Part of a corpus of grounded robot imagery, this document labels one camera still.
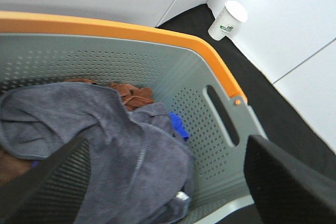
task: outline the paper cup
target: paper cup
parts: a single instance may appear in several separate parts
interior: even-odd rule
[[[247,21],[247,11],[237,1],[228,0],[219,16],[212,23],[208,30],[210,36],[215,40],[223,39],[241,23]]]

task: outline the gray plastic basket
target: gray plastic basket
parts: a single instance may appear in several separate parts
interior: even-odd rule
[[[197,188],[190,213],[180,223],[215,223],[253,203],[243,174],[245,148],[248,135],[264,132],[244,99],[230,99],[195,51],[106,37],[3,33],[0,58],[2,92],[75,77],[102,86],[126,82],[151,87],[155,101],[183,118],[196,156]],[[207,90],[215,90],[221,104]],[[238,134],[237,146],[223,123],[224,108]]]

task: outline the laundry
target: laundry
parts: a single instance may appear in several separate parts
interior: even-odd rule
[[[64,82],[85,82],[97,84],[95,81],[86,78],[67,79]],[[111,83],[109,88],[113,88],[119,92],[123,104],[129,111],[154,103],[154,100],[152,99],[153,90],[151,88],[137,88],[127,83]]]
[[[34,168],[38,165],[38,163],[40,163],[40,161],[38,160],[35,160],[32,164],[31,164],[31,167]]]
[[[194,157],[173,137],[163,104],[127,112],[114,89],[63,82],[10,90],[0,110],[0,145],[16,158],[45,159],[75,136],[89,139],[91,179],[75,223],[172,223],[186,215]]]
[[[86,79],[86,78],[73,78],[73,79],[67,79],[64,82],[85,82],[93,85],[97,85],[97,83],[93,80]]]
[[[32,160],[17,158],[0,147],[0,186],[27,172]]]
[[[173,127],[174,129],[181,135],[181,137],[187,141],[190,137],[189,132],[185,129],[182,118],[173,113],[170,112],[170,116],[172,118],[172,123],[173,123]]]

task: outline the brown towel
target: brown towel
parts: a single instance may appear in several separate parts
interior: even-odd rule
[[[109,86],[120,93],[123,104],[129,111],[133,111],[139,107],[152,104],[153,90],[151,88],[137,88],[130,84],[111,83]]]
[[[33,162],[14,157],[0,146],[0,186],[27,172]]]
[[[85,82],[85,83],[90,83],[90,84],[97,85],[97,83],[95,81],[92,81],[92,80],[86,79],[86,78],[67,79],[64,82]]]

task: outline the black carpet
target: black carpet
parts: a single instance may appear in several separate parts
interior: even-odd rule
[[[210,37],[207,30],[213,21],[212,11],[203,4],[179,14],[159,28],[195,35],[210,43],[238,81],[269,140],[321,174],[336,180],[334,152],[227,37],[221,41]]]

